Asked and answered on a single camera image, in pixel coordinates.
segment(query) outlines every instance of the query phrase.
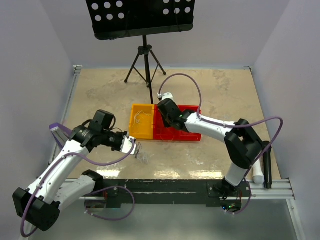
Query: music stand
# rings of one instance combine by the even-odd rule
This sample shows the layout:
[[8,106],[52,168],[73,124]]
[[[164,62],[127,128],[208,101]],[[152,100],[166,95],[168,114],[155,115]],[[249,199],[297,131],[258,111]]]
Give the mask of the music stand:
[[[195,0],[86,0],[92,20],[94,36],[98,40],[116,40],[142,36],[143,46],[124,80],[135,69],[146,82],[150,91],[151,104],[154,103],[152,81],[158,67],[164,75],[165,70],[147,45],[147,35],[190,31],[193,28]],[[149,53],[157,63],[151,79]],[[139,56],[144,55],[145,78],[135,68]]]

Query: tripod stand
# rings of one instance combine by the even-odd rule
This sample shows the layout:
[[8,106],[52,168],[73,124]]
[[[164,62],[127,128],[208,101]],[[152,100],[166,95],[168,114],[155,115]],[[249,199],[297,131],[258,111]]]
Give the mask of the tripod stand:
[[[154,104],[154,98],[153,98],[153,94],[152,94],[152,82],[154,80],[154,77],[156,75],[156,71],[158,69],[158,67],[160,67],[160,69],[163,72],[163,75],[166,75],[167,73],[165,72],[165,70],[163,69],[163,67],[161,66],[159,60],[157,59],[156,55],[154,54],[154,52],[152,51],[152,46],[151,45],[147,45],[147,36],[143,35],[142,36],[143,39],[143,46],[139,46],[138,47],[138,54],[136,55],[133,64],[129,70],[128,75],[126,76],[124,82],[127,83],[128,82],[128,78],[130,77],[130,74],[132,72],[132,70],[136,70],[136,72],[140,75],[140,77],[146,82],[146,86],[147,88],[149,88],[150,91],[150,100],[151,100],[151,104]],[[153,76],[151,78],[150,75],[150,66],[149,66],[149,52],[151,53],[151,55],[153,56],[154,60],[156,61],[156,68],[155,71],[153,73]],[[145,67],[145,78],[141,75],[141,73],[136,69],[135,65],[138,61],[138,58],[140,56],[144,55],[144,67]]]

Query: gray wall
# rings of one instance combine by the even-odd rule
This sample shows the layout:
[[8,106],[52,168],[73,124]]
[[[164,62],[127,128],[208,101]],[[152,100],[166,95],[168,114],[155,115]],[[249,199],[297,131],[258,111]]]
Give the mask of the gray wall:
[[[284,118],[274,145],[307,239],[319,239],[320,1],[291,0],[253,67],[265,116]],[[278,123],[268,124],[274,134]]]
[[0,233],[19,237],[12,194],[46,168],[49,124],[60,121],[71,62],[39,0],[0,1]]
[[[140,37],[95,39],[85,0],[41,0],[73,64],[129,67]],[[164,66],[252,66],[289,0],[196,0],[189,32],[149,36]],[[142,58],[138,65],[143,65]]]

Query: round hole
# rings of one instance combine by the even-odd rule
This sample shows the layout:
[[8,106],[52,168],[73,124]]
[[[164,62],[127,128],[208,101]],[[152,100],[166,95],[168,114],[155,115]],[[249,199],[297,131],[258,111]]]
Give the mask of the round hole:
[[97,16],[95,16],[95,18],[94,18],[97,22],[100,22],[101,21],[101,16],[99,16],[99,15],[97,15]]
[[96,3],[93,3],[93,4],[91,5],[91,7],[92,7],[93,10],[98,10],[99,5],[96,4]]
[[110,2],[106,1],[106,2],[104,3],[104,7],[105,7],[106,9],[111,8]]
[[186,14],[188,14],[188,13],[191,12],[191,8],[190,7],[186,7],[184,11],[185,11]]
[[169,9],[163,10],[163,14],[164,14],[164,15],[168,15],[168,14],[169,14]]
[[118,18],[124,19],[124,18],[125,18],[125,15],[124,15],[122,12],[120,12],[120,13],[118,14]]
[[112,16],[112,14],[108,14],[108,15],[106,16],[106,19],[112,20],[112,19],[114,19],[114,16]]
[[121,8],[124,4],[122,3],[122,1],[117,1],[115,3],[115,5],[118,7],[118,8]]

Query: yellow plastic container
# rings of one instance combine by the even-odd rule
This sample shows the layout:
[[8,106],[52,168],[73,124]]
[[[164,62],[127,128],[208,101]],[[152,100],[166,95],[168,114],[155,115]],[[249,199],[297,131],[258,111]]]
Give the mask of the yellow plastic container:
[[132,104],[129,134],[136,139],[154,137],[154,104]]

